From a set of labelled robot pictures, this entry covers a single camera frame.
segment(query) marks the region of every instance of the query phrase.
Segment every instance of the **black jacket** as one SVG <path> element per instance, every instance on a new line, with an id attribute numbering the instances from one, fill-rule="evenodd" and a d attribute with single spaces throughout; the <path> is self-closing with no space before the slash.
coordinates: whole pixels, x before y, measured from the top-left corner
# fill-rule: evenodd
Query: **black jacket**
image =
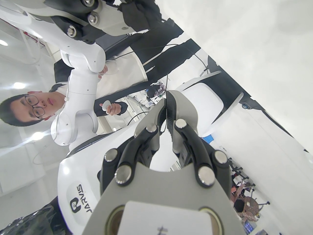
<path id="1" fill-rule="evenodd" d="M 57 61 L 54 64 L 56 84 L 52 86 L 49 92 L 55 92 L 59 87 L 63 86 L 64 84 L 60 84 L 59 82 L 67 82 L 72 69 L 73 68 L 66 65 L 62 59 Z M 99 104 L 103 103 L 104 101 L 106 101 L 105 98 L 99 98 L 95 100 L 94 111 L 97 117 L 107 115 L 107 113 L 103 111 L 102 108 L 99 106 Z M 128 105 L 125 102 L 114 102 L 114 103 L 121 105 L 121 112 L 118 115 L 121 115 L 126 112 Z"/>

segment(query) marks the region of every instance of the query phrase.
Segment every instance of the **white label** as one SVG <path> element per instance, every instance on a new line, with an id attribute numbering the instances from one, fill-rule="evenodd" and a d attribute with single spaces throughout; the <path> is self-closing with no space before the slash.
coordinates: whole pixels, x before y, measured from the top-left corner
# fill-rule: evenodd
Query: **white label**
<path id="1" fill-rule="evenodd" d="M 129 201 L 118 235 L 213 235 L 204 212 Z"/>

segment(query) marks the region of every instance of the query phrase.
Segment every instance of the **ceiling light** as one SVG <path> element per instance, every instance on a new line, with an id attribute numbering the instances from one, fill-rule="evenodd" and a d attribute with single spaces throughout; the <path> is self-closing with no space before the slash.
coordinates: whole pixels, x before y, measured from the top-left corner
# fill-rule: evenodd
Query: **ceiling light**
<path id="1" fill-rule="evenodd" d="M 24 89 L 25 86 L 26 85 L 24 83 L 21 83 L 21 82 L 16 82 L 13 84 L 13 88 L 15 88 L 15 89 Z"/>
<path id="2" fill-rule="evenodd" d="M 7 42 L 3 41 L 2 39 L 0 39 L 0 45 L 3 45 L 3 46 L 7 46 Z"/>
<path id="3" fill-rule="evenodd" d="M 42 133 L 42 132 L 36 132 L 36 133 L 34 133 L 34 134 L 32 135 L 32 140 L 38 141 L 38 140 L 42 139 L 44 136 L 45 136 L 44 133 Z"/>

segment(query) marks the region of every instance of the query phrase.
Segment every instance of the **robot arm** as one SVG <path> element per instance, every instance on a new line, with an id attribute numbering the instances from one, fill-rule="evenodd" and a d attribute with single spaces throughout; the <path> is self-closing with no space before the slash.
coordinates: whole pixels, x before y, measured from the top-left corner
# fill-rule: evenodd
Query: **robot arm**
<path id="1" fill-rule="evenodd" d="M 10 0 L 37 19 L 54 22 L 66 35 L 92 44 L 106 33 L 119 36 L 157 27 L 161 14 L 154 0 Z"/>
<path id="2" fill-rule="evenodd" d="M 167 97 L 174 98 L 178 112 L 193 113 L 183 95 L 169 91 Z M 171 103 L 161 100 L 132 138 L 106 152 L 100 173 L 102 196 L 83 235 L 244 234 L 229 203 L 226 154 L 199 138 L 191 122 L 197 122 L 194 117 L 186 114 L 171 124 L 175 118 Z M 182 166 L 174 172 L 149 169 L 166 115 L 169 131 L 182 141 L 173 140 L 173 152 Z"/>

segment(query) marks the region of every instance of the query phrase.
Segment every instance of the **black fabric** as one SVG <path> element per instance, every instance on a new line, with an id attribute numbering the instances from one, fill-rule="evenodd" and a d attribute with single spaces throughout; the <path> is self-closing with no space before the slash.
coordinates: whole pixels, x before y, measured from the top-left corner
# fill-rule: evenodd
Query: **black fabric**
<path id="1" fill-rule="evenodd" d="M 244 206 L 245 206 L 245 202 L 242 199 L 237 199 L 234 202 L 234 208 L 235 208 L 236 212 L 243 212 Z"/>
<path id="2" fill-rule="evenodd" d="M 223 85 L 228 85 L 230 89 L 237 91 L 241 90 L 244 93 L 243 98 L 239 102 L 243 105 L 243 108 L 264 110 L 264 108 L 255 100 L 251 99 L 250 94 L 247 93 L 228 73 L 226 73 L 222 67 L 218 66 L 210 56 L 208 56 L 208 68 L 211 73 L 221 71 L 221 74 L 219 75 Z"/>
<path id="3" fill-rule="evenodd" d="M 62 212 L 61 212 L 61 209 L 59 207 L 59 204 L 58 204 L 58 197 L 54 198 L 51 202 L 50 202 L 50 205 L 52 205 L 52 207 L 54 208 L 54 211 L 55 211 L 55 215 L 54 217 L 52 218 L 52 221 L 51 221 L 51 227 L 59 227 L 61 226 L 64 231 L 66 232 L 66 235 L 70 235 L 72 234 L 66 223 L 65 223 L 65 220 L 64 220 L 64 217 L 62 215 Z"/>
<path id="4" fill-rule="evenodd" d="M 121 54 L 126 48 L 128 48 L 131 44 L 142 38 L 143 34 L 136 33 L 134 35 L 128 36 L 127 38 L 120 41 L 115 46 L 110 47 L 108 50 L 105 50 L 105 57 L 107 60 L 112 59 L 113 56 L 117 56 Z"/>
<path id="5" fill-rule="evenodd" d="M 192 39 L 167 49 L 144 66 L 146 71 L 153 67 L 151 71 L 147 72 L 148 80 L 157 82 L 183 64 L 187 59 L 190 59 L 200 49 L 201 47 Z"/>
<path id="6" fill-rule="evenodd" d="M 55 91 L 57 91 L 57 89 L 59 87 L 62 87 L 64 85 L 65 84 L 61 84 L 61 83 L 54 84 L 49 92 L 50 93 L 55 92 Z M 95 111 L 95 114 L 97 117 L 103 117 L 103 116 L 108 115 L 105 111 L 102 110 L 102 107 L 100 106 L 100 103 L 103 103 L 105 101 L 106 100 L 104 100 L 103 98 L 99 98 L 99 99 L 95 100 L 94 111 Z M 113 102 L 110 101 L 110 102 L 111 102 L 111 104 L 115 103 L 115 104 L 119 104 L 121 106 L 121 112 L 119 114 L 117 114 L 118 116 L 120 116 L 121 114 L 124 114 L 128 109 L 128 105 L 125 102 L 115 102 L 115 101 L 113 101 Z"/>
<path id="7" fill-rule="evenodd" d="M 286 134 L 293 137 L 284 127 L 282 127 L 279 123 L 277 123 L 257 101 L 251 99 L 250 94 L 247 93 L 232 77 L 230 77 L 229 74 L 226 73 L 222 67 L 218 66 L 216 62 L 210 56 L 208 56 L 208 68 L 211 73 L 216 72 L 216 71 L 221 71 L 220 74 L 215 75 L 218 77 L 211 80 L 214 83 L 214 87 L 216 87 L 217 85 L 220 86 L 220 90 L 223 90 L 223 92 L 228 95 L 230 93 L 234 93 L 234 94 L 238 93 L 239 95 L 239 92 L 243 92 L 244 96 L 239 101 L 239 103 L 242 105 L 244 109 L 261 110 L 263 114 L 270 121 L 272 121 L 277 127 L 283 130 Z"/>
<path id="8" fill-rule="evenodd" d="M 160 85 L 151 85 L 147 91 L 147 95 L 149 98 L 153 98 L 154 94 L 160 89 Z"/>
<path id="9" fill-rule="evenodd" d="M 67 156 L 65 158 L 69 158 L 70 156 L 73 156 L 74 154 L 76 154 L 76 153 L 80 152 L 81 150 L 87 148 L 88 146 L 98 142 L 99 140 L 109 136 L 110 134 L 113 134 L 113 133 L 111 132 L 111 133 L 105 133 L 105 134 L 97 135 L 97 136 L 83 142 L 82 144 L 77 146 L 75 149 L 71 150 L 70 153 L 67 154 Z"/>
<path id="10" fill-rule="evenodd" d="M 57 61 L 54 64 L 56 83 L 58 83 L 58 82 L 67 82 L 68 78 L 69 78 L 69 76 L 71 74 L 71 71 L 73 69 L 74 68 L 69 67 L 68 65 L 66 65 L 62 59 Z"/>
<path id="11" fill-rule="evenodd" d="M 141 38 L 130 45 L 142 63 L 160 54 L 164 47 L 174 38 L 179 37 L 183 30 L 172 20 L 162 23 L 161 27 L 141 34 Z"/>
<path id="12" fill-rule="evenodd" d="M 205 78 L 198 83 L 205 83 L 208 85 L 217 96 L 223 101 L 225 112 L 241 92 L 244 92 L 239 85 L 232 85 L 228 79 L 224 78 L 223 73 Z"/>

